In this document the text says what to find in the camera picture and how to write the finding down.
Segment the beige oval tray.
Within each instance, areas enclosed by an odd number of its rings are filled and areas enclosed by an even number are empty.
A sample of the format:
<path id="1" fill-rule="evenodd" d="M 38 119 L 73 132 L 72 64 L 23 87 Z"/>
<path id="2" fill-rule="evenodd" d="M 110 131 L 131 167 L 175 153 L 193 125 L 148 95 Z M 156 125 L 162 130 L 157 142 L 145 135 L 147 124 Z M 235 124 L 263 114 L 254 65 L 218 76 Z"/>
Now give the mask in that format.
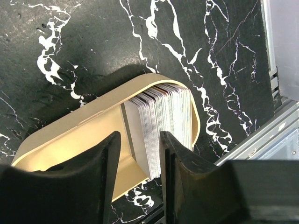
<path id="1" fill-rule="evenodd" d="M 83 107 L 27 137 L 18 148 L 12 166 L 28 172 L 45 171 L 102 142 L 111 133 L 121 134 L 121 151 L 113 200 L 150 179 L 135 160 L 124 103 L 157 84 L 184 84 L 160 74 L 137 76 Z M 191 93 L 192 149 L 200 132 L 200 120 Z"/>

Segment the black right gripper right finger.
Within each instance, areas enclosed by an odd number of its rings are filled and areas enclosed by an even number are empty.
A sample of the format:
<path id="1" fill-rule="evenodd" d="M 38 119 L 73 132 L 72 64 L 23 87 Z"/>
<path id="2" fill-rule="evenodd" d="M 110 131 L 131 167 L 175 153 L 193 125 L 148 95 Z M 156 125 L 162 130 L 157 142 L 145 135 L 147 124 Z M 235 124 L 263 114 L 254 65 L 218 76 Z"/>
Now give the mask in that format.
<path id="1" fill-rule="evenodd" d="M 196 155 L 160 133 L 164 216 L 168 224 L 296 224 L 297 161 L 228 160 Z"/>

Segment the stack of credit cards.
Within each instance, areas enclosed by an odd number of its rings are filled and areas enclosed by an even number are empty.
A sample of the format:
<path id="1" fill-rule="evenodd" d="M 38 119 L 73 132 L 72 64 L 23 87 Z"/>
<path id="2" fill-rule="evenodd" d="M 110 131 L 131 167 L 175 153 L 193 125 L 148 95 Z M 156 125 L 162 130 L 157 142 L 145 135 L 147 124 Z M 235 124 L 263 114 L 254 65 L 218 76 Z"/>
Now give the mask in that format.
<path id="1" fill-rule="evenodd" d="M 191 105 L 191 91 L 172 83 L 152 86 L 124 103 L 135 160 L 148 178 L 161 174 L 162 131 L 192 149 Z"/>

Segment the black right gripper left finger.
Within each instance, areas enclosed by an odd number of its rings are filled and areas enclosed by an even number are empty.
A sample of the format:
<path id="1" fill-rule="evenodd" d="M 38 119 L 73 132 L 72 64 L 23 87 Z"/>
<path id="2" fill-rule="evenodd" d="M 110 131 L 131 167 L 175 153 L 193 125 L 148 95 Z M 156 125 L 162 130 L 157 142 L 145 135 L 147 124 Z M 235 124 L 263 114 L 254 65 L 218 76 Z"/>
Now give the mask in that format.
<path id="1" fill-rule="evenodd" d="M 105 224 L 121 151 L 111 133 L 85 152 L 46 171 L 0 167 L 3 224 Z"/>

